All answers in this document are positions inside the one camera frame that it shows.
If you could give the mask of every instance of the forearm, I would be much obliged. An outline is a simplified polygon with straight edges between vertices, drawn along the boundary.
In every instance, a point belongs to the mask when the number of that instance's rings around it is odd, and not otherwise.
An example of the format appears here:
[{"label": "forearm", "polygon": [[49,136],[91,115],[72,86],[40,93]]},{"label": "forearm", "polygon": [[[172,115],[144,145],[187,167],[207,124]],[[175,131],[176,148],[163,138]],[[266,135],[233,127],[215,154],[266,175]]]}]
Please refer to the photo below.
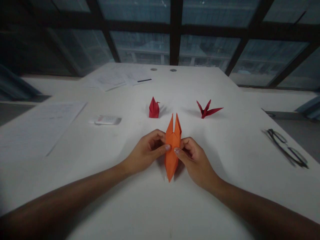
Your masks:
[{"label": "forearm", "polygon": [[49,192],[4,215],[1,227],[10,238],[34,238],[74,216],[86,205],[130,176],[121,165]]},{"label": "forearm", "polygon": [[273,238],[316,239],[320,225],[275,202],[222,181],[210,191],[262,233]]}]

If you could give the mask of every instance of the eyeglasses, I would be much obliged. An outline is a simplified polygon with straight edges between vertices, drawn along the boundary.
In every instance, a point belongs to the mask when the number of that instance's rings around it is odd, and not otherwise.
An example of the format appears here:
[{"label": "eyeglasses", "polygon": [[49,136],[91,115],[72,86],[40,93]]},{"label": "eyeglasses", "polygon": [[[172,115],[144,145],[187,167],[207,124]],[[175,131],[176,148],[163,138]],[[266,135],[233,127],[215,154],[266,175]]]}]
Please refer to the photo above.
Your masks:
[{"label": "eyeglasses", "polygon": [[287,140],[280,133],[274,131],[273,129],[268,129],[266,130],[266,132],[279,147],[281,152],[289,159],[291,164],[293,164],[294,166],[295,164],[297,164],[300,167],[308,168],[307,160],[296,149],[289,147],[287,144]]}]

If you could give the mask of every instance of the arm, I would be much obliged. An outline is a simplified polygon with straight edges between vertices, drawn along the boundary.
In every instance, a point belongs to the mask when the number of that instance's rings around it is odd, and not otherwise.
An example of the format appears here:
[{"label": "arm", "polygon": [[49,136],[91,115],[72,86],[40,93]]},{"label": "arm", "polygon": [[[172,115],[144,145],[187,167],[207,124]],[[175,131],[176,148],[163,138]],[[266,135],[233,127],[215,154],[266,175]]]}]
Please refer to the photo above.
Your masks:
[{"label": "arm", "polygon": [[6,238],[29,239],[47,234],[109,189],[148,168],[170,149],[160,130],[142,137],[120,164],[49,192],[0,218]]},{"label": "arm", "polygon": [[319,224],[223,181],[192,138],[182,139],[180,147],[174,151],[192,180],[262,233],[277,239],[317,239],[320,236]]}]

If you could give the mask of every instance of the glasses lens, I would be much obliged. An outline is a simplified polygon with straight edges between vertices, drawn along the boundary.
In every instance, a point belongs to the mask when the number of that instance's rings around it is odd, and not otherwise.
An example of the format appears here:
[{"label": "glasses lens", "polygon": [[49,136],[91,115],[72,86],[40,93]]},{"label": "glasses lens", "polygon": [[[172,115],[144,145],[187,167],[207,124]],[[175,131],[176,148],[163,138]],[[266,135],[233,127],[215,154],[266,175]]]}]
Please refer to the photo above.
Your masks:
[{"label": "glasses lens", "polygon": [[302,161],[306,164],[308,163],[308,161],[304,158],[304,156],[302,156],[297,150],[295,150],[292,147],[289,147],[289,149],[290,149],[291,153],[293,153],[293,155],[295,155],[295,158],[299,158],[300,161]]},{"label": "glasses lens", "polygon": [[273,131],[273,134],[275,135],[276,138],[278,138],[281,142],[286,143],[287,140],[278,132]]}]

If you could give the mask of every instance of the left hand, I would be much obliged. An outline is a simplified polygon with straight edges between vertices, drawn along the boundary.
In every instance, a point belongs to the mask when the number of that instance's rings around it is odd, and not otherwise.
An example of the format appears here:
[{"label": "left hand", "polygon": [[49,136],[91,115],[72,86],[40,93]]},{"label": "left hand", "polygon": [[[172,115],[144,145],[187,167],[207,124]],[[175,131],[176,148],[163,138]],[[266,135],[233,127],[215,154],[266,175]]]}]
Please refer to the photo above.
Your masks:
[{"label": "left hand", "polygon": [[166,133],[156,129],[143,136],[130,155],[121,163],[130,174],[147,169],[158,157],[170,150]]}]

